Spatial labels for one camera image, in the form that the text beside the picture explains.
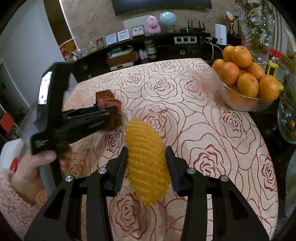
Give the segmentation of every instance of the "globe stand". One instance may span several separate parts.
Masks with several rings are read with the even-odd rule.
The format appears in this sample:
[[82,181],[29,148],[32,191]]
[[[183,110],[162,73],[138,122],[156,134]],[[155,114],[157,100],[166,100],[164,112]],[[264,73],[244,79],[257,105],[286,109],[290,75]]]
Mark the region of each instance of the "globe stand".
[[173,27],[167,27],[166,31],[169,33],[172,33],[172,32],[176,32],[177,30],[176,30],[175,26],[173,26]]

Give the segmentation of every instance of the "brown box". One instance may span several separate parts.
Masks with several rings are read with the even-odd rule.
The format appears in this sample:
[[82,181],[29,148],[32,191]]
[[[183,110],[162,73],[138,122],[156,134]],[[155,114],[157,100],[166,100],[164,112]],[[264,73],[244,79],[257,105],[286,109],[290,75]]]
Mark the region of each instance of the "brown box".
[[107,59],[107,64],[109,68],[112,68],[114,66],[130,63],[130,62],[136,62],[139,58],[139,55],[136,51],[120,55],[114,58]]

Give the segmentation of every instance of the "peeled pineapple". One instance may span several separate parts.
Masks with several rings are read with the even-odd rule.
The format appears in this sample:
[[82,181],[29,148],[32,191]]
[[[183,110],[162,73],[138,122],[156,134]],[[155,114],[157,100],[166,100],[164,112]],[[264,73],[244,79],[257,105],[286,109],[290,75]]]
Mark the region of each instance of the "peeled pineapple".
[[131,187],[147,207],[156,204],[170,184],[163,141],[151,125],[135,118],[126,127],[126,144]]

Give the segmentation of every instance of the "rose-patterned tablecloth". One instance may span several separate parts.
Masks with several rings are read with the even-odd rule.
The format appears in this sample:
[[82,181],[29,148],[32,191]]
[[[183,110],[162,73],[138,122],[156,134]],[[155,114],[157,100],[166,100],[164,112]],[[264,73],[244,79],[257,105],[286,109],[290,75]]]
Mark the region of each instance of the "rose-patterned tablecloth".
[[[267,147],[247,112],[225,106],[214,85],[211,67],[201,59],[181,59],[117,70],[79,83],[65,109],[92,106],[95,92],[106,89],[122,102],[123,124],[74,143],[68,174],[88,176],[117,157],[125,145],[128,121],[141,118],[190,167],[211,177],[229,176],[272,237],[278,195]],[[39,198],[44,201],[44,193]],[[186,198],[177,197],[171,186],[163,200],[146,208],[125,178],[120,195],[108,198],[108,206],[114,240],[180,240]],[[85,207],[83,200],[83,240]],[[209,196],[207,240],[212,239],[212,232]]]

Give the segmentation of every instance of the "human hand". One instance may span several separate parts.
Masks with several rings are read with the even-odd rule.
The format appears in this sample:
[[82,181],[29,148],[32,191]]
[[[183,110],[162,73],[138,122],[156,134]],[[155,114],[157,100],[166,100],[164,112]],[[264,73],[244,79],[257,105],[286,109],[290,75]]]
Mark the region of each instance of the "human hand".
[[[67,147],[58,155],[62,171],[66,171],[71,162],[72,149]],[[38,167],[49,164],[57,158],[55,151],[44,151],[32,156],[27,152],[21,159],[10,183],[16,193],[32,204],[35,196],[44,189]]]

